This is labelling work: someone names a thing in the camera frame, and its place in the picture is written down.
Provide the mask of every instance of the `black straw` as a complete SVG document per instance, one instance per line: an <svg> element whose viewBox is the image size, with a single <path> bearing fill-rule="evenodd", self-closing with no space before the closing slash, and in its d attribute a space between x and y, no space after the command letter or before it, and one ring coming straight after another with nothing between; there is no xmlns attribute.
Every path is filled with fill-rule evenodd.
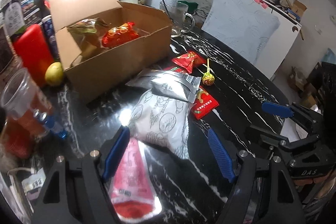
<svg viewBox="0 0 336 224"><path fill-rule="evenodd" d="M173 19L171 18L171 16L169 15L168 8L167 8L167 5L166 5L165 1L162 0L162 2L163 2L163 6L164 6L165 9L166 9L166 13L167 13L168 17L170 18L170 20L171 20L172 22L174 22Z"/></svg>

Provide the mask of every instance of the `white snack bag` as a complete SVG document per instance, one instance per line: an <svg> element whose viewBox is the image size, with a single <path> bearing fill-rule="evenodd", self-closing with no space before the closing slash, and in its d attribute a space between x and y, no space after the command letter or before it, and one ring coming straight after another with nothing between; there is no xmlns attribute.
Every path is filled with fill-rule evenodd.
<svg viewBox="0 0 336 224"><path fill-rule="evenodd" d="M189 158L188 115L192 104L146 91L133 110L129 129L140 141L169 148L182 160Z"/></svg>

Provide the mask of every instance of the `open cardboard box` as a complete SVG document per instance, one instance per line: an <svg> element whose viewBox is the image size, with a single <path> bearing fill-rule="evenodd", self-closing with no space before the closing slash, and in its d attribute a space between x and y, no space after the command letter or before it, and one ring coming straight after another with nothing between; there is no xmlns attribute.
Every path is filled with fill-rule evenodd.
<svg viewBox="0 0 336 224"><path fill-rule="evenodd" d="M166 57L172 23L164 11L118 0L49 0L59 56L65 74L85 103ZM110 27L133 21L149 33L71 66L81 54L67 26L101 18Z"/></svg>

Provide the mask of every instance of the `glass mug handle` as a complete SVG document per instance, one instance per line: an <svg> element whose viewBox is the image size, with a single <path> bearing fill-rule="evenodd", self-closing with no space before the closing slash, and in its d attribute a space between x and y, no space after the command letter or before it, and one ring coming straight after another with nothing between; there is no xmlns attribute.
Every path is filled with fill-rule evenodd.
<svg viewBox="0 0 336 224"><path fill-rule="evenodd" d="M195 27L195 19L194 19L194 17L191 15L191 14L189 14L189 13L185 13L185 15L187 16L187 17L190 17L191 18L191 26L187 29L187 30L181 30L181 32L183 32L183 33L186 33L186 32L189 32L192 28L194 28Z"/></svg>

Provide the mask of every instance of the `black package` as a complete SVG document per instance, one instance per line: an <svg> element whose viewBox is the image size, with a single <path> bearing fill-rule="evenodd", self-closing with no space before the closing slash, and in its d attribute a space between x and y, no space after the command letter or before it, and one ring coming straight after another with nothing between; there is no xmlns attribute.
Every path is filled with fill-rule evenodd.
<svg viewBox="0 0 336 224"><path fill-rule="evenodd" d="M21 8L27 27L42 24L42 18L50 15L44 0L21 0Z"/></svg>

